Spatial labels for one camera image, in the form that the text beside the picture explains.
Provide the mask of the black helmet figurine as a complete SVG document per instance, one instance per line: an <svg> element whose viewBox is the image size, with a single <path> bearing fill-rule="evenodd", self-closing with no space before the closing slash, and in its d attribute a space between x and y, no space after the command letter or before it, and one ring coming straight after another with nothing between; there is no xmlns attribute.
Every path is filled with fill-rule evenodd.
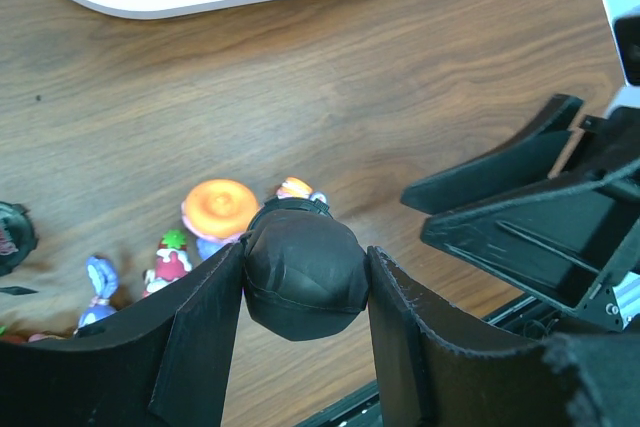
<svg viewBox="0 0 640 427"><path fill-rule="evenodd" d="M336 335L366 309L370 272L354 232L320 200L273 197L243 238L251 318L293 342Z"/></svg>

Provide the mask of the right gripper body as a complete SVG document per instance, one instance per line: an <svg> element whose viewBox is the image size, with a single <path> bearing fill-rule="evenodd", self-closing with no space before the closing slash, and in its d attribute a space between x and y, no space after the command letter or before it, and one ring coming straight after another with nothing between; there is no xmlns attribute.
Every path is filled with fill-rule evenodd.
<svg viewBox="0 0 640 427"><path fill-rule="evenodd" d="M607 330L639 314L639 111L587 116L564 172L580 183L557 208L549 239L554 298L564 311Z"/></svg>

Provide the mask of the purple bear toy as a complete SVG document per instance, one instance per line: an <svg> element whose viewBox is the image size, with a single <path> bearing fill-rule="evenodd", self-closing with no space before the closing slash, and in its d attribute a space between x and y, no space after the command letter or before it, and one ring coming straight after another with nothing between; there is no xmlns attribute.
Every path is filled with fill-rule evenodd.
<svg viewBox="0 0 640 427"><path fill-rule="evenodd" d="M314 190L309 184L296 177L287 177L277 188L275 195L279 199L295 197L328 203L324 193Z"/></svg>

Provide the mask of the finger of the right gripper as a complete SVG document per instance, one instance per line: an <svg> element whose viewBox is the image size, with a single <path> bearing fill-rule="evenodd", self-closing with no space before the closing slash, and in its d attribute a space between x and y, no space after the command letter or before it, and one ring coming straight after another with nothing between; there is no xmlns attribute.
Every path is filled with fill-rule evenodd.
<svg viewBox="0 0 640 427"><path fill-rule="evenodd" d="M557 208L578 187L565 174L429 215L423 243L462 259L567 314L554 298L548 241L561 231Z"/></svg>
<svg viewBox="0 0 640 427"><path fill-rule="evenodd" d="M546 179L571 137L569 127L582 105L575 96L551 96L513 137L483 155L410 184L400 202L437 215Z"/></svg>

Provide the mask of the strawberry cake toy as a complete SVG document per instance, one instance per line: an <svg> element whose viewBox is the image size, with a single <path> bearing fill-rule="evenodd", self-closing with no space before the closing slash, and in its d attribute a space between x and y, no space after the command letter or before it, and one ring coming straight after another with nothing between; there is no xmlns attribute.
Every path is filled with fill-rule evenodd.
<svg viewBox="0 0 640 427"><path fill-rule="evenodd" d="M187 255L187 237L178 229L168 230L158 243L155 266L143 274L147 297L165 286L181 279L193 269Z"/></svg>

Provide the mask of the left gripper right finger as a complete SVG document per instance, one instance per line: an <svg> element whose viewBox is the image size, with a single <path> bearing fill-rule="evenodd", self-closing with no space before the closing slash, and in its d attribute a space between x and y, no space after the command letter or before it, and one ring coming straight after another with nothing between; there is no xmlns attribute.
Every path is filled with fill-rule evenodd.
<svg viewBox="0 0 640 427"><path fill-rule="evenodd" d="M368 309L386 426L636 426L639 337L492 326L368 250Z"/></svg>

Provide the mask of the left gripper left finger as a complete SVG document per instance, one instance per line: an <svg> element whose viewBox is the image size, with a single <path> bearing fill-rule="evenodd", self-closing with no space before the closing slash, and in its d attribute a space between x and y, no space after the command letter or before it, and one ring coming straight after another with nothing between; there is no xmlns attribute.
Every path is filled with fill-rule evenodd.
<svg viewBox="0 0 640 427"><path fill-rule="evenodd" d="M228 246L74 338L2 343L2 425L220 425L243 262Z"/></svg>

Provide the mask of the pink bunny toy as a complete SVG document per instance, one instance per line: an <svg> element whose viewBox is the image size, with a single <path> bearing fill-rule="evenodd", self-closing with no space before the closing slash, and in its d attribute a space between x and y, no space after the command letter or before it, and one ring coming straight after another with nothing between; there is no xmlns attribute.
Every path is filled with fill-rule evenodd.
<svg viewBox="0 0 640 427"><path fill-rule="evenodd" d="M75 333L116 312L111 305L111 297L119 288L119 276L114 265L104 257L90 256L86 261L86 270L94 296L80 316Z"/></svg>

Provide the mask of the pink donut toy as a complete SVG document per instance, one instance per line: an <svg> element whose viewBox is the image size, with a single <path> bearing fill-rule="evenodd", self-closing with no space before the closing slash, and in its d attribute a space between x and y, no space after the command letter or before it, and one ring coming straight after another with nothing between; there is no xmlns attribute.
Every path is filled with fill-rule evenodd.
<svg viewBox="0 0 640 427"><path fill-rule="evenodd" d="M55 334L49 333L35 333L31 335L22 335L18 333L10 332L5 326L1 327L0 331L0 339L2 342L13 343L13 344L23 344L30 342L38 342L42 340L65 340L65 337L61 337Z"/></svg>

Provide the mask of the purple octopus orange hat toy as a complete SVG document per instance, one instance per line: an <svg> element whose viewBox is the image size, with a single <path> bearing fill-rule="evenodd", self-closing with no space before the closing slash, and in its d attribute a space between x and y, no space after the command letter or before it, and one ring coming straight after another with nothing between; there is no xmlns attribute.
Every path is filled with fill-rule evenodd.
<svg viewBox="0 0 640 427"><path fill-rule="evenodd" d="M185 227L196 236L200 258L206 260L238 241L259 208L255 194L244 184L212 179L191 189L181 204L181 216Z"/></svg>

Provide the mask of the black-haired ninja figurine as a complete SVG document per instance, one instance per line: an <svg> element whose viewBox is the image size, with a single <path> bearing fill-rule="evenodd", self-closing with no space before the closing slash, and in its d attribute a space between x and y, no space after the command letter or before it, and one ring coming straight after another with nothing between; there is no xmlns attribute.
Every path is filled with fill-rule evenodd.
<svg viewBox="0 0 640 427"><path fill-rule="evenodd" d="M21 204L1 202L1 276L11 274L37 244L28 209Z"/></svg>

